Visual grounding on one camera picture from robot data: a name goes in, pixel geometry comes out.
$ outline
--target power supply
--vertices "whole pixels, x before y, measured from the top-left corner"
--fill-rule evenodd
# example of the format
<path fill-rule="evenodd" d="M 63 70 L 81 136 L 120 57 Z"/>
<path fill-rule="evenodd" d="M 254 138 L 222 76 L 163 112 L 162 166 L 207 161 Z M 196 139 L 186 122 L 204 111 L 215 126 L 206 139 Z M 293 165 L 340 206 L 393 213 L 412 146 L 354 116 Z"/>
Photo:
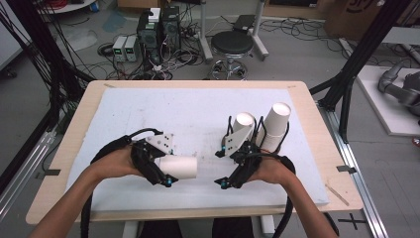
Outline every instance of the power supply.
<path fill-rule="evenodd" d="M 117 41 L 114 43 L 112 47 L 112 51 L 114 52 L 114 59 L 115 61 L 126 61 L 126 51 L 124 50 L 124 45 L 126 44 L 127 37 L 118 37 Z"/>
<path fill-rule="evenodd" d="M 126 57 L 128 61 L 137 61 L 140 54 L 140 45 L 136 36 L 130 36 L 127 38 L 124 49 L 126 50 Z"/>
<path fill-rule="evenodd" d="M 137 27 L 137 35 L 139 37 L 140 49 L 144 62 L 151 62 L 155 65 L 161 64 L 161 55 L 164 54 L 162 44 L 161 22 L 150 22 L 149 11 L 146 10 L 139 19 Z"/>
<path fill-rule="evenodd" d="M 181 49 L 179 7 L 166 7 L 162 9 L 161 21 L 163 24 L 164 43 L 172 52 Z"/>

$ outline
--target aluminum frame rail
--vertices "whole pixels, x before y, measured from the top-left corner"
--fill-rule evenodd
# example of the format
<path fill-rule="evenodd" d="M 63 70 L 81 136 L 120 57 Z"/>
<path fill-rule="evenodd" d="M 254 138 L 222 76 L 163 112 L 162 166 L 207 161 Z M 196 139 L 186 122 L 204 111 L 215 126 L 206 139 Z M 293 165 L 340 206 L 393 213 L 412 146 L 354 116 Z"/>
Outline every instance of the aluminum frame rail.
<path fill-rule="evenodd" d="M 350 176 L 352 177 L 352 180 L 354 181 L 364 203 L 363 211 L 366 216 L 367 224 L 372 236 L 375 238 L 389 237 L 383 222 L 380 219 L 379 213 L 377 212 L 376 206 L 374 205 L 373 199 L 368 191 L 368 186 L 366 185 L 364 177 L 362 176 L 355 155 L 353 154 L 350 145 L 343 140 L 339 133 L 340 119 L 337 117 L 335 112 L 328 111 L 325 108 L 319 108 L 319 111 L 323 115 L 327 127 L 330 129 L 330 133 L 336 143 L 337 149 L 339 150 L 344 163 L 348 167 L 354 168 L 357 171 L 356 173 L 350 174 Z"/>

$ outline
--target cardboard box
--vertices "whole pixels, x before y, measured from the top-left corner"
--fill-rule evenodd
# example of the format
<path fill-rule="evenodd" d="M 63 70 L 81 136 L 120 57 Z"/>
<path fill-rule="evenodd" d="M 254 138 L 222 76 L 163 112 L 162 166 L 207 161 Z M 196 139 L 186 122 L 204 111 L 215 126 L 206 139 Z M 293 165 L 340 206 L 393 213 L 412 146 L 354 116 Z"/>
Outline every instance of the cardboard box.
<path fill-rule="evenodd" d="M 318 11 L 317 8 L 272 5 L 269 4 L 269 0 L 265 1 L 262 14 L 266 17 L 326 19 L 326 13 Z"/>
<path fill-rule="evenodd" d="M 316 9 L 322 13 L 329 12 L 333 7 L 335 0 L 318 0 Z"/>
<path fill-rule="evenodd" d="M 157 8 L 164 7 L 165 0 L 118 0 L 119 8 Z"/>
<path fill-rule="evenodd" d="M 338 0 L 327 14 L 324 30 L 330 37 L 358 41 L 380 11 L 379 0 Z"/>
<path fill-rule="evenodd" d="M 410 12 L 413 9 L 413 7 L 419 1 L 420 0 L 412 0 L 411 1 L 410 5 L 408 5 L 407 9 L 405 9 L 405 11 L 401 14 L 401 17 L 398 19 L 398 21 L 397 21 L 397 25 L 398 26 L 404 22 L 405 18 L 410 14 Z M 417 19 L 419 19 L 419 18 L 420 18 L 420 8 L 418 8 L 417 11 L 414 12 L 414 14 L 408 20 L 408 22 L 406 23 L 406 25 L 410 26 L 410 25 L 414 24 L 417 21 Z"/>

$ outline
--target paper cup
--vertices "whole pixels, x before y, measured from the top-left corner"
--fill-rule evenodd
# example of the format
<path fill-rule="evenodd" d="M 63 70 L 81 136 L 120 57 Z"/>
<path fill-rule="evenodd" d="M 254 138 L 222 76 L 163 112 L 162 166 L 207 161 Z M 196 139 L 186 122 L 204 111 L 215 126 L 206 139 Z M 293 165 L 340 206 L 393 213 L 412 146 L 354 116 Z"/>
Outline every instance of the paper cup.
<path fill-rule="evenodd" d="M 197 177 L 197 158 L 167 155 L 158 162 L 160 170 L 177 179 L 195 179 Z"/>

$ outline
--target stool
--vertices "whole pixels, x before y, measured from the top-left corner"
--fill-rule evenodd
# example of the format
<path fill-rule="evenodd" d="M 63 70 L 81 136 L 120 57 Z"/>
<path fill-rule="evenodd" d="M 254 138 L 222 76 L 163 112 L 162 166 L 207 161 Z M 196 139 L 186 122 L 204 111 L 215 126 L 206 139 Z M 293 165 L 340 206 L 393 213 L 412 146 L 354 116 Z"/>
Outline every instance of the stool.
<path fill-rule="evenodd" d="M 245 33 L 232 31 L 216 34 L 211 40 L 212 50 L 214 53 L 226 57 L 226 60 L 217 60 L 211 67 L 210 73 L 216 79 L 223 76 L 225 79 L 236 76 L 244 80 L 248 75 L 248 69 L 235 59 L 249 55 L 253 46 L 253 39 Z"/>

